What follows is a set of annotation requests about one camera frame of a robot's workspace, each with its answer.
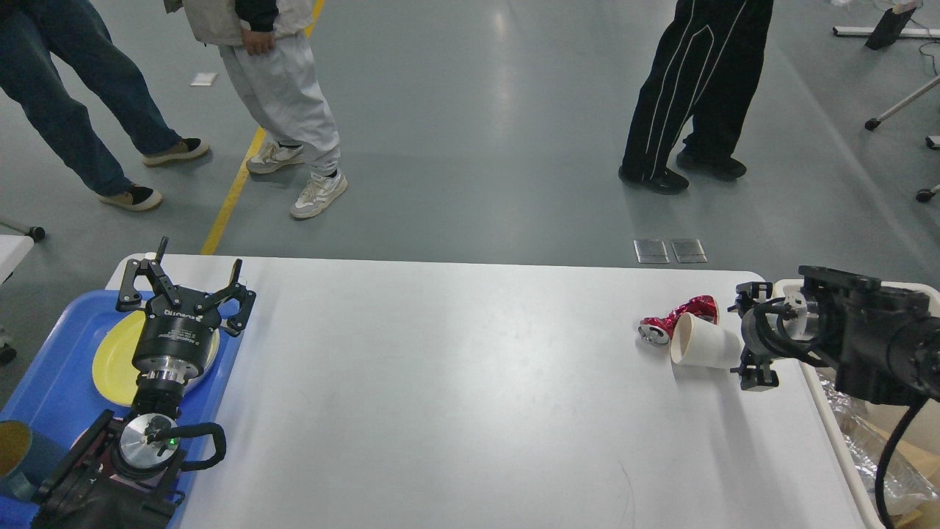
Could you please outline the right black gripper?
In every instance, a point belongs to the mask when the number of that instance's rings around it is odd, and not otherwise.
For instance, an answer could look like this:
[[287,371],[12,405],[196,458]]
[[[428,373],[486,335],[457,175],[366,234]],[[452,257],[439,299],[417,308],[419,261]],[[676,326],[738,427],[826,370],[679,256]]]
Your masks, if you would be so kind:
[[785,304],[785,298],[772,298],[772,282],[745,282],[736,285],[735,292],[735,301],[726,311],[742,316],[741,334],[745,348],[740,364],[731,368],[732,374],[738,375],[742,391],[762,392],[779,387],[778,372],[771,368],[773,359],[820,363],[806,346],[797,344],[796,339],[779,331],[777,317],[788,316],[792,310]]

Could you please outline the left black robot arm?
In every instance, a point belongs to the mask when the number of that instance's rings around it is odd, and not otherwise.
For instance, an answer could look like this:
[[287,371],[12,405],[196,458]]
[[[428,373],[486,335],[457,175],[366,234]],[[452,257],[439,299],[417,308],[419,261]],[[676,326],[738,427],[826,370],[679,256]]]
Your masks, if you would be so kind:
[[256,293],[239,277],[242,260],[216,292],[174,284],[162,269],[167,244],[127,261],[115,301],[117,311],[143,315],[129,412],[101,412],[38,486],[34,528],[167,528],[185,498],[179,476],[225,458],[222,426],[182,425],[181,405],[193,381],[209,379],[221,334],[245,331]]

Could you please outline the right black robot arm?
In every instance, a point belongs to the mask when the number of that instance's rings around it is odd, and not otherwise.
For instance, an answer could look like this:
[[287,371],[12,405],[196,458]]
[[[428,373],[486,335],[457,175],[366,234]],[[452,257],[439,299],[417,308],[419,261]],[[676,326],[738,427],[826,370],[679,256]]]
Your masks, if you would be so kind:
[[773,297],[769,282],[737,285],[731,311],[742,319],[735,373],[745,391],[778,387],[775,359],[799,359],[836,372],[835,388],[872,404],[907,406],[879,458],[878,516],[893,527],[884,499],[889,462],[908,426],[939,396],[939,320],[929,295],[878,278],[826,267],[799,268],[797,294]]

